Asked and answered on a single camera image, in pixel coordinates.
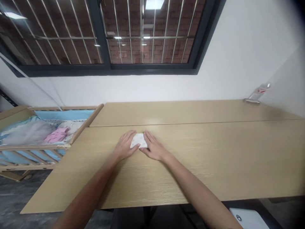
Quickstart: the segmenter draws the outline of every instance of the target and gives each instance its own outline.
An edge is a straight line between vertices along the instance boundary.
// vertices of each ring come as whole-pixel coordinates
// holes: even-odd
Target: white device
[[[230,212],[244,229],[270,229],[255,210],[230,208]]]
[[[136,134],[131,141],[130,148],[133,148],[136,144],[141,144],[139,148],[148,148],[144,134]]]

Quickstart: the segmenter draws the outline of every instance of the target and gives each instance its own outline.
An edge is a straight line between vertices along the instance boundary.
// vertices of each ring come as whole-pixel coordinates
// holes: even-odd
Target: glass pane
[[[0,0],[0,39],[23,65],[101,64],[85,0]]]
[[[103,0],[101,9],[112,63],[187,63],[204,3]]]

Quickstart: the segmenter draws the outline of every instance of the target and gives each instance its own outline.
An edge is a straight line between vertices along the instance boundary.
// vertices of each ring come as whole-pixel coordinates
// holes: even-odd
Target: left hand
[[[131,141],[136,133],[135,130],[130,130],[119,139],[119,142],[113,150],[113,154],[116,154],[120,160],[131,156],[140,147],[140,144],[137,144],[132,149],[130,148]]]

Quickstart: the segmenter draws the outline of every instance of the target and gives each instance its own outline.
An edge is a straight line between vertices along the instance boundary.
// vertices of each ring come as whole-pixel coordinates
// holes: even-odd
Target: person
[[[113,152],[103,166],[75,197],[67,209],[53,225],[53,229],[84,229],[97,208],[106,183],[115,166],[131,156],[140,145],[130,149],[131,141],[137,132],[130,130],[119,139]],[[144,132],[147,148],[140,148],[149,158],[163,162],[175,176],[189,202],[210,228],[242,229],[241,225],[222,202],[175,156],[166,150],[150,132]]]

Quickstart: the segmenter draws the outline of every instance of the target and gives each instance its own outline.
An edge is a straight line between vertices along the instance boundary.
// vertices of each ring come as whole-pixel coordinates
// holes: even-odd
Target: wooden table
[[[129,102],[106,103],[90,127],[292,119],[302,118],[242,100]]]
[[[222,201],[304,194],[305,120],[95,127],[83,131],[21,213],[65,210],[130,129],[152,131]],[[137,151],[118,165],[100,207],[182,203],[167,168]]]

